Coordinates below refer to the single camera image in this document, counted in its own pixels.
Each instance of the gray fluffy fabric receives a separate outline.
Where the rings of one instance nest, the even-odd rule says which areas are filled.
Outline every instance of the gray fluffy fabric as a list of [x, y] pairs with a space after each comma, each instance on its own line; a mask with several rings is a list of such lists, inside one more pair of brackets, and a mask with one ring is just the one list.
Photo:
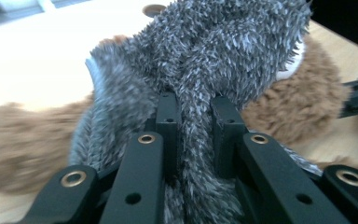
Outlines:
[[305, 0], [179, 1], [121, 45], [96, 47], [86, 62], [94, 104], [76, 129], [69, 163], [101, 171], [120, 160], [155, 116], [158, 95], [173, 91], [183, 156], [181, 175], [166, 184], [165, 223], [241, 223], [234, 181], [213, 170], [210, 102], [225, 95], [240, 110], [260, 96], [309, 20]]

